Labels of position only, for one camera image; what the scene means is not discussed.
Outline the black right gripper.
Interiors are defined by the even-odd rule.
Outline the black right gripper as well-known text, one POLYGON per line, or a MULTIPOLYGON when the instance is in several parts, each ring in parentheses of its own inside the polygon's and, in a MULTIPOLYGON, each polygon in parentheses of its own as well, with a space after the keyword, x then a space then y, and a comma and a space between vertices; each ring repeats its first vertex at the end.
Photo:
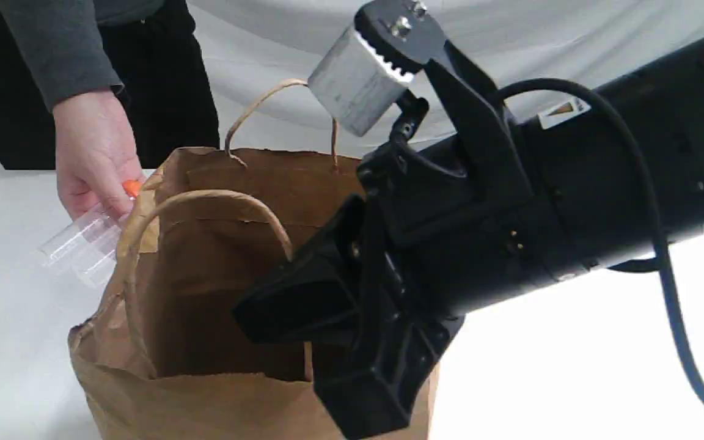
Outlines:
POLYGON ((573 246, 516 122, 486 73, 452 43, 424 66, 456 133, 416 152, 426 106, 405 98, 389 141, 352 195, 290 262, 247 290, 232 315, 254 343, 349 343, 315 393, 346 439, 408 428, 419 391, 460 331, 459 315, 555 284, 573 246), (377 307, 376 205, 389 253, 434 312, 377 307))

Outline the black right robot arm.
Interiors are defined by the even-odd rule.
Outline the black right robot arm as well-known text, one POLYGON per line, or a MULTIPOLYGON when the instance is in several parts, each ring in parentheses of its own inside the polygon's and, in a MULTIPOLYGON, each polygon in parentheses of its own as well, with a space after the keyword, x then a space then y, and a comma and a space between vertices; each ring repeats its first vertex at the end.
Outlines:
POLYGON ((704 38, 594 91, 496 87, 445 37, 402 41, 333 117, 396 104, 352 195, 234 307, 254 343, 348 354, 315 393, 345 438, 406 428, 470 312, 609 268, 659 274, 674 345, 704 404, 671 243, 704 229, 704 38))

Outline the person's right hand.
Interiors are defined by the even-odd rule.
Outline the person's right hand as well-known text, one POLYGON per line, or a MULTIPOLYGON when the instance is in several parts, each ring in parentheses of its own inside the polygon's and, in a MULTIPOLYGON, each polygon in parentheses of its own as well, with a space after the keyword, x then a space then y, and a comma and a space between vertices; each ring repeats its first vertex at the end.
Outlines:
POLYGON ((75 95, 53 106, 57 193, 75 219, 100 204, 118 220, 133 201, 123 183, 142 178, 125 109, 111 89, 75 95))

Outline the grey sleeved forearm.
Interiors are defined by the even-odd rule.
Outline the grey sleeved forearm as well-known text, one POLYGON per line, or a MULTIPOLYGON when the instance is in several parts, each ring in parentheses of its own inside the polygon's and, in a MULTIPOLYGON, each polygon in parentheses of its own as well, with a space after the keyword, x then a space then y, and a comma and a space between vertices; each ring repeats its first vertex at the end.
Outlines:
POLYGON ((103 48, 92 1, 0 1, 45 106, 123 84, 103 48))

